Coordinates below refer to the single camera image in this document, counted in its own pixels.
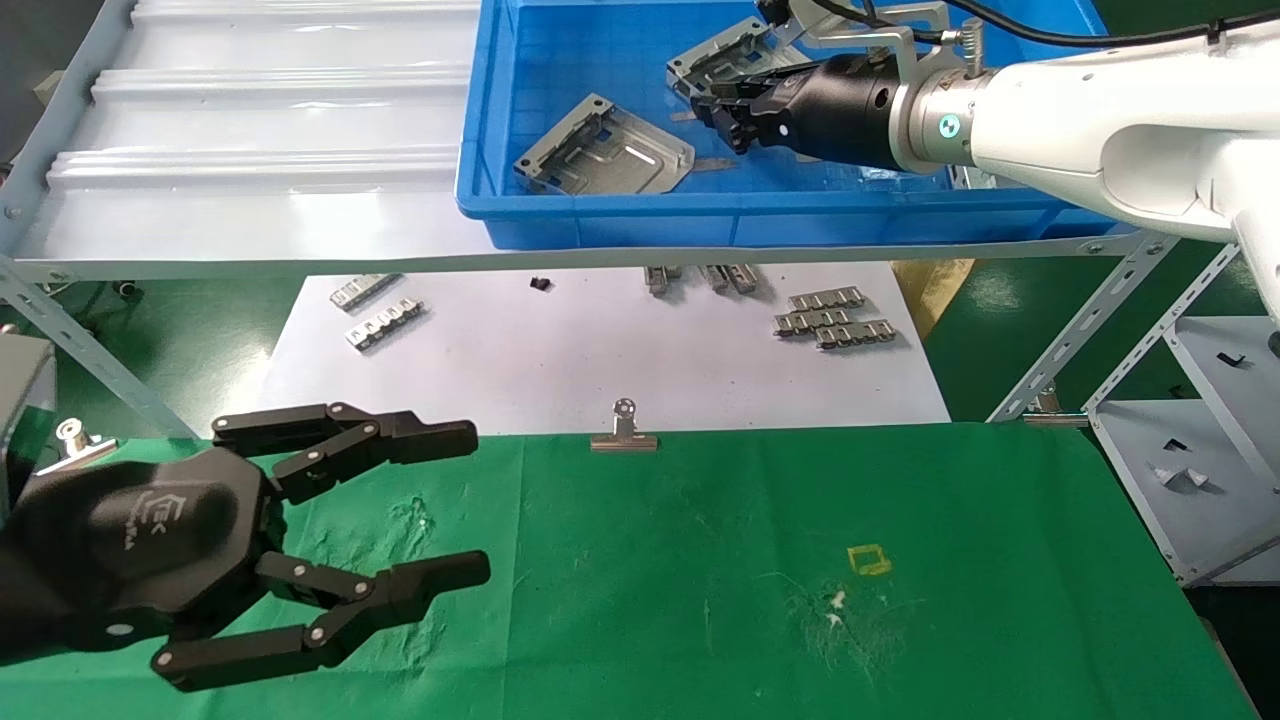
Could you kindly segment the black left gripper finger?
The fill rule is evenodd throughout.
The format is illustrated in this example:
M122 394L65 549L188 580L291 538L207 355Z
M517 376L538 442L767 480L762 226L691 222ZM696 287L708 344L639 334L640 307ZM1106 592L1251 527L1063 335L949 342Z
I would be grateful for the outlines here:
M463 457L477 450L468 420L426 424L411 411L316 404L220 416L212 442L242 457L287 454L271 469L275 496L302 503L383 465Z
M488 583L492 566L468 551L362 577L266 552L255 573L266 592L321 612L305 625L169 642L152 659L160 678L197 692L337 667L376 633L424 620L438 596Z

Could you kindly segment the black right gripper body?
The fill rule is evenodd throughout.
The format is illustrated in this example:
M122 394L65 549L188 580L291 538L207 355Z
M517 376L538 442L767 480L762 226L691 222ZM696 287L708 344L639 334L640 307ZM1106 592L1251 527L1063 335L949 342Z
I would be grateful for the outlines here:
M892 61L842 54L763 94L763 145L855 167L899 167L891 111L902 83Z

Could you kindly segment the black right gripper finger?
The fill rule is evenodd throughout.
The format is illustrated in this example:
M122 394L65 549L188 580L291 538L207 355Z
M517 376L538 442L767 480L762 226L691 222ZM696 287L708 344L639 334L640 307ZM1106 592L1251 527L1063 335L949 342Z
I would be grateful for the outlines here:
M692 114L733 154L745 155L754 145L776 146L776 126L763 124L753 114L751 101L733 97L691 97Z
M712 85L712 104L716 106L787 106L796 94L794 86L801 82L800 72L763 72L736 76Z

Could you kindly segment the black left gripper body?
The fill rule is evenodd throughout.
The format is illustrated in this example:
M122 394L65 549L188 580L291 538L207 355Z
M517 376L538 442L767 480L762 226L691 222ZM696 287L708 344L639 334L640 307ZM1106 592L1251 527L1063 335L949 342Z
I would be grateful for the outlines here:
M212 635L265 596L256 565L284 534L265 473L225 448L36 478L22 493L22 648Z

